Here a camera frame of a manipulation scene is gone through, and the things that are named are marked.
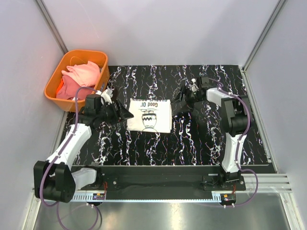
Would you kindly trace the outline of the white green raglan t-shirt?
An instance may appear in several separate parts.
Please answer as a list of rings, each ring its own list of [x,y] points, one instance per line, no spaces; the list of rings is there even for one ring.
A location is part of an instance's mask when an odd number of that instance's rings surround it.
[[[128,131],[170,133],[172,109],[170,100],[144,100],[131,98],[129,112],[133,118],[127,120]]]

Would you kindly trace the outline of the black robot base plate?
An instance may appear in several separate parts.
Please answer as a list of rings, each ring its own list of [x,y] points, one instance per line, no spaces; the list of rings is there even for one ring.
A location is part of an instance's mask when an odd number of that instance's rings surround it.
[[[212,197],[203,189],[220,166],[99,166],[98,182],[83,190],[102,191],[107,200],[202,200]]]

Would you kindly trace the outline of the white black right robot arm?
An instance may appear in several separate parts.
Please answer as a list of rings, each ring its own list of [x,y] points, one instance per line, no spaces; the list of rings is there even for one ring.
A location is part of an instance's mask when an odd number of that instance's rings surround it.
[[[194,104],[208,101],[221,108],[222,128],[226,134],[226,146],[221,169],[212,185],[219,185],[224,190],[230,189],[240,181],[241,155],[248,131],[252,125],[249,98],[234,95],[223,90],[223,84],[209,77],[192,79],[183,85],[171,104],[186,102],[187,108],[194,109]]]

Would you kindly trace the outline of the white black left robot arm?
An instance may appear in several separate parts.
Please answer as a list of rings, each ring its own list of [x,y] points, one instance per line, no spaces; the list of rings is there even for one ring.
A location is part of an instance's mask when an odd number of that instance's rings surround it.
[[[114,125],[134,117],[118,99],[113,99],[110,88],[87,95],[84,106],[75,110],[75,123],[68,135],[51,156],[34,165],[35,196],[42,203],[68,203],[77,190],[87,185],[100,189],[104,181],[97,167],[85,166],[72,172],[74,160],[101,123]]]

